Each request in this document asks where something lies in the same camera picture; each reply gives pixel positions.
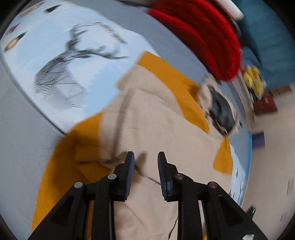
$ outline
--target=plush toy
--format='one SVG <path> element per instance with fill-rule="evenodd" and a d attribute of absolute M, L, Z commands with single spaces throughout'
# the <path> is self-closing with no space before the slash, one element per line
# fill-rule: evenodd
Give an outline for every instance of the plush toy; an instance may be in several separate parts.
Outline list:
<path fill-rule="evenodd" d="M 264 93 L 266 82 L 261 80 L 258 68 L 247 65 L 243 72 L 243 78 L 250 93 L 254 94 L 254 100 L 260 100 Z"/>

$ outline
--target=antler drawing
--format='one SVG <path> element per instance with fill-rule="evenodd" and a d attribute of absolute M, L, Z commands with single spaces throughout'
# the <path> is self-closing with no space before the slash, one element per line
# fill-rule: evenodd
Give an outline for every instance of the antler drawing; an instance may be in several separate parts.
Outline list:
<path fill-rule="evenodd" d="M 36 75 L 36 92 L 41 93 L 43 100 L 51 102 L 58 109 L 82 107 L 87 90 L 83 88 L 67 68 L 67 64 L 75 58 L 90 58 L 93 55 L 106 59 L 124 59 L 127 56 L 116 56 L 118 49 L 112 52 L 103 52 L 106 48 L 78 50 L 80 35 L 87 30 L 80 31 L 75 25 L 70 31 L 70 40 L 66 42 L 66 50 L 49 61 Z"/>

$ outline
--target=yellow fabric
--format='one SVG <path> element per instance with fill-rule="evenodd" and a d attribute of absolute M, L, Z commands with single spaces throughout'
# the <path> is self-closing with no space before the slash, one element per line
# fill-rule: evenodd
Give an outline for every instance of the yellow fabric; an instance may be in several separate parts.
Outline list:
<path fill-rule="evenodd" d="M 103 113 L 98 113 L 77 124 L 56 146 L 39 187 L 32 231 L 75 182 L 96 182 L 110 172 L 94 161 L 99 159 L 98 129 L 102 117 Z"/>
<path fill-rule="evenodd" d="M 165 62 L 149 52 L 145 52 L 137 63 L 155 74 L 174 94 L 183 116 L 190 123 L 205 132 L 209 131 L 206 118 L 196 102 L 199 86 Z"/>
<path fill-rule="evenodd" d="M 154 73 L 174 94 L 187 121 L 205 132 L 209 131 L 206 118 L 196 102 L 199 86 L 163 59 L 145 52 L 138 62 Z M 99 181 L 110 169 L 98 163 L 100 158 L 100 122 L 103 112 L 77 124 L 56 146 L 46 166 L 40 183 L 32 230 L 38 226 L 57 201 L 77 181 L 85 184 Z M 232 157 L 228 139 L 225 138 L 216 155 L 213 168 L 222 173 L 232 173 Z"/>
<path fill-rule="evenodd" d="M 230 142 L 228 138 L 225 137 L 223 142 L 220 145 L 215 160 L 213 162 L 213 169 L 216 171 L 222 172 L 224 174 L 232 174 L 232 155 L 230 152 Z"/>

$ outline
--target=red fabric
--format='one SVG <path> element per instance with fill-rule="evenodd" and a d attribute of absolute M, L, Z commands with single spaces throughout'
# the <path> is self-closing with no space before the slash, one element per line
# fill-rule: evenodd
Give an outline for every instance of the red fabric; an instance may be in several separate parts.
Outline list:
<path fill-rule="evenodd" d="M 229 81 L 237 74 L 239 41 L 229 22 L 206 0 L 158 0 L 149 14 L 178 36 L 216 79 Z"/>
<path fill-rule="evenodd" d="M 261 100 L 253 103 L 255 114 L 273 113 L 278 110 L 273 96 L 269 93 L 264 93 Z"/>

